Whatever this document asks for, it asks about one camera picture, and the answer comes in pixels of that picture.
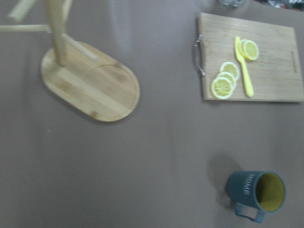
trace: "wooden cutting board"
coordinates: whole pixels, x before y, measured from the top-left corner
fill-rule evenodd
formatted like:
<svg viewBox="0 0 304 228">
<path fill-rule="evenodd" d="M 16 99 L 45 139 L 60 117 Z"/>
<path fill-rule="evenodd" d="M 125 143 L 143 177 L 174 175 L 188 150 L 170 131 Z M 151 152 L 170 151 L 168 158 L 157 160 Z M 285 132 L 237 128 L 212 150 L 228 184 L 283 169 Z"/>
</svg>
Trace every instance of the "wooden cutting board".
<svg viewBox="0 0 304 228">
<path fill-rule="evenodd" d="M 206 71 L 202 79 L 204 99 L 217 100 L 210 91 L 210 85 L 223 62 L 234 62 L 241 71 L 234 51 L 235 36 L 239 36 L 253 40 L 259 47 L 259 58 L 246 60 L 255 94 L 246 96 L 241 75 L 228 100 L 304 101 L 294 28 L 201 13 L 199 33 L 203 35 L 200 48 L 202 68 Z"/>
</svg>

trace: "yellow plastic knife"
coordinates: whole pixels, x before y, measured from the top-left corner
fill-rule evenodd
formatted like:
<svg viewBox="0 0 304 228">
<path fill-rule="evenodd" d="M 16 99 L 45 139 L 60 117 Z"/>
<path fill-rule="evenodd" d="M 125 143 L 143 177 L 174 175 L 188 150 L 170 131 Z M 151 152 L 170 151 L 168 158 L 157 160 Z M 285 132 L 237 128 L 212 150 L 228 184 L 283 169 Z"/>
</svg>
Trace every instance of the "yellow plastic knife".
<svg viewBox="0 0 304 228">
<path fill-rule="evenodd" d="M 255 92 L 253 91 L 252 83 L 249 77 L 249 73 L 247 70 L 246 62 L 244 57 L 241 55 L 238 49 L 238 44 L 239 44 L 240 38 L 236 37 L 235 38 L 235 43 L 234 43 L 234 48 L 236 50 L 236 57 L 238 61 L 240 62 L 242 66 L 242 72 L 243 72 L 243 81 L 244 81 L 244 87 L 245 87 L 245 93 L 247 96 L 252 97 Z"/>
</svg>

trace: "wooden base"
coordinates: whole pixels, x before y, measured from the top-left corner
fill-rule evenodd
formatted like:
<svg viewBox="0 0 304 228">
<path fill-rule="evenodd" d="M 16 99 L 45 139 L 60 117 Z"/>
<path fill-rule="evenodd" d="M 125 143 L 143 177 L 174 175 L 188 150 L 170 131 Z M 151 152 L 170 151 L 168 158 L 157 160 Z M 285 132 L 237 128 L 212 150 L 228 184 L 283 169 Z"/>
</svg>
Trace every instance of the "wooden base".
<svg viewBox="0 0 304 228">
<path fill-rule="evenodd" d="M 67 45 L 67 65 L 60 66 L 52 48 L 41 63 L 44 83 L 52 92 L 94 119 L 112 122 L 126 117 L 140 97 L 136 76 L 105 53 L 81 44 L 101 60 L 94 62 Z"/>
</svg>

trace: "lemon slice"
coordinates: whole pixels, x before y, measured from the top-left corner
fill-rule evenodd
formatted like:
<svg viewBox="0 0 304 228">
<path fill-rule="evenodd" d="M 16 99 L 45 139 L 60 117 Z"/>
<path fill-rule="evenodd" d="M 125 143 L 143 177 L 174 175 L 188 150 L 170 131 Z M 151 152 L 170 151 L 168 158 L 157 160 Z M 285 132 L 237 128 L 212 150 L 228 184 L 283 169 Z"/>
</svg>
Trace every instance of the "lemon slice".
<svg viewBox="0 0 304 228">
<path fill-rule="evenodd" d="M 256 60 L 259 56 L 259 51 L 257 44 L 252 40 L 244 41 L 243 45 L 243 52 L 245 54 L 245 58 L 249 60 Z"/>
<path fill-rule="evenodd" d="M 238 49 L 239 49 L 241 55 L 242 55 L 243 57 L 247 58 L 247 56 L 245 55 L 245 53 L 244 53 L 244 51 L 243 51 L 243 44 L 244 44 L 245 41 L 246 41 L 246 39 L 241 39 L 241 40 L 239 41 L 239 43 L 238 43 Z"/>
<path fill-rule="evenodd" d="M 240 77 L 239 68 L 232 62 L 224 62 L 219 69 L 220 72 L 229 72 L 233 75 L 235 81 Z"/>
<path fill-rule="evenodd" d="M 226 77 L 216 77 L 211 83 L 211 91 L 218 99 L 227 99 L 233 94 L 233 85 Z"/>
<path fill-rule="evenodd" d="M 227 78 L 231 84 L 232 84 L 232 90 L 234 90 L 237 86 L 237 81 L 236 79 L 234 78 L 233 74 L 232 73 L 229 73 L 229 72 L 221 72 L 217 75 L 217 77 L 225 77 Z"/>
</svg>

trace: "gray table surface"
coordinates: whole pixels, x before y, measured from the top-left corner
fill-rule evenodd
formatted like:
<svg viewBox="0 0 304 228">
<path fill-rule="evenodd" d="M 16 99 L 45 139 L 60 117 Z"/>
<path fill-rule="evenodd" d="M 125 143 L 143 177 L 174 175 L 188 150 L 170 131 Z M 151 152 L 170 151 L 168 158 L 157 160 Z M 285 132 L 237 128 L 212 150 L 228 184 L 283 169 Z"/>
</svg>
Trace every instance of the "gray table surface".
<svg viewBox="0 0 304 228">
<path fill-rule="evenodd" d="M 1 1 L 0 24 L 16 2 Z M 231 10 L 215 0 L 75 0 L 69 35 L 141 84 L 134 112 L 103 123 L 43 84 L 49 34 L 0 34 L 0 227 L 303 227 L 304 104 L 203 100 L 193 64 L 200 12 L 294 27 L 304 72 L 302 12 L 253 1 Z M 43 1 L 24 21 L 41 23 Z M 285 180 L 285 205 L 262 225 L 234 215 L 225 183 L 238 170 Z"/>
</svg>

